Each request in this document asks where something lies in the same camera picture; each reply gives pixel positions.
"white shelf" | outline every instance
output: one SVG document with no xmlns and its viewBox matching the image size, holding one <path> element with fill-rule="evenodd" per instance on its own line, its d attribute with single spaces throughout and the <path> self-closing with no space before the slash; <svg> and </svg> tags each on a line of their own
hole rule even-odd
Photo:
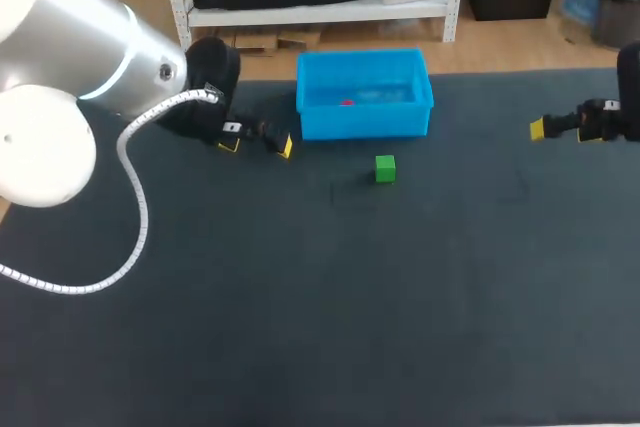
<svg viewBox="0 0 640 427">
<path fill-rule="evenodd" d="M 240 25 L 317 24 L 363 20 L 445 17 L 448 0 L 427 0 L 408 4 L 384 5 L 380 0 L 358 0 L 341 4 L 267 10 L 199 10 L 189 12 L 191 27 Z"/>
<path fill-rule="evenodd" d="M 384 5 L 380 0 L 359 0 L 342 4 L 266 10 L 200 10 L 192 0 L 170 0 L 182 48 L 192 42 L 194 27 L 244 25 L 316 24 L 364 20 L 419 19 L 445 17 L 444 42 L 456 37 L 460 0 L 427 0 L 399 5 Z"/>
</svg>

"green block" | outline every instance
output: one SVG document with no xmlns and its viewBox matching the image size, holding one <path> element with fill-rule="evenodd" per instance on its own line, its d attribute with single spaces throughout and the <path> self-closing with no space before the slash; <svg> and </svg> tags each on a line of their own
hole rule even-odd
<svg viewBox="0 0 640 427">
<path fill-rule="evenodd" d="M 396 181 L 396 159 L 393 155 L 376 157 L 376 182 L 391 184 Z"/>
</svg>

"cable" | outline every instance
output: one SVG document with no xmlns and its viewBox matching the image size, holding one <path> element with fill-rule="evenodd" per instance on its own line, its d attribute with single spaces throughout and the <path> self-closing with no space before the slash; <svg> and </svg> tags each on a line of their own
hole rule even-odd
<svg viewBox="0 0 640 427">
<path fill-rule="evenodd" d="M 140 255 L 142 254 L 144 246 L 147 242 L 147 235 L 149 232 L 149 209 L 147 206 L 147 200 L 144 195 L 144 189 L 142 188 L 140 178 L 138 177 L 133 164 L 129 160 L 129 156 L 127 155 L 127 144 L 129 143 L 129 140 L 131 140 L 131 137 L 133 137 L 136 132 L 138 132 L 148 123 L 156 120 L 158 117 L 165 114 L 174 107 L 177 107 L 178 105 L 184 104 L 185 102 L 193 101 L 204 101 L 211 104 L 217 104 L 219 101 L 219 97 L 215 93 L 208 90 L 191 90 L 182 92 L 181 94 L 175 95 L 165 100 L 164 102 L 158 104 L 157 106 L 142 114 L 136 120 L 131 122 L 127 126 L 127 128 L 124 129 L 122 134 L 120 134 L 120 137 L 118 137 L 118 159 L 120 160 L 120 163 L 122 164 L 127 177 L 129 177 L 129 180 L 131 181 L 131 186 L 133 187 L 136 199 L 138 200 L 138 209 L 140 211 L 140 231 L 138 233 L 138 240 L 136 241 L 133 252 L 131 252 L 131 255 L 129 256 L 127 261 L 122 267 L 120 267 L 120 269 L 118 269 L 116 273 L 106 278 L 102 282 L 82 287 L 73 287 L 69 285 L 59 285 L 45 282 L 43 280 L 31 277 L 27 274 L 20 273 L 17 270 L 13 270 L 2 264 L 0 264 L 0 274 L 30 287 L 61 295 L 87 295 L 93 294 L 95 292 L 100 292 L 101 290 L 111 287 L 113 284 L 127 275 L 140 258 Z"/>
</svg>

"dark gray tabletop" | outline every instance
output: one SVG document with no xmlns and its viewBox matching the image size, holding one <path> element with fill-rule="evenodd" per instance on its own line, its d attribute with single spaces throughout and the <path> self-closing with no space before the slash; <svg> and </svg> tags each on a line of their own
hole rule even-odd
<svg viewBox="0 0 640 427">
<path fill-rule="evenodd" d="M 84 298 L 0 279 L 2 425 L 640 421 L 640 147 L 528 138 L 615 98 L 614 72 L 433 85 L 428 138 L 298 144 L 288 163 L 143 131 L 131 274 Z M 294 91 L 242 85 L 235 105 L 286 117 Z M 0 230 L 5 263 L 54 282 L 106 277 L 137 234 L 123 125 L 88 116 L 87 189 Z M 384 154 L 398 181 L 371 185 Z"/>
</svg>

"blue container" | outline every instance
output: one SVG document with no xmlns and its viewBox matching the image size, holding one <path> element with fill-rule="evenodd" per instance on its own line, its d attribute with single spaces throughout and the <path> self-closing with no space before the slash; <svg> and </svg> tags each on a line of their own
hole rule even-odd
<svg viewBox="0 0 640 427">
<path fill-rule="evenodd" d="M 298 112 L 304 140 L 424 137 L 433 108 L 418 49 L 302 54 Z"/>
</svg>

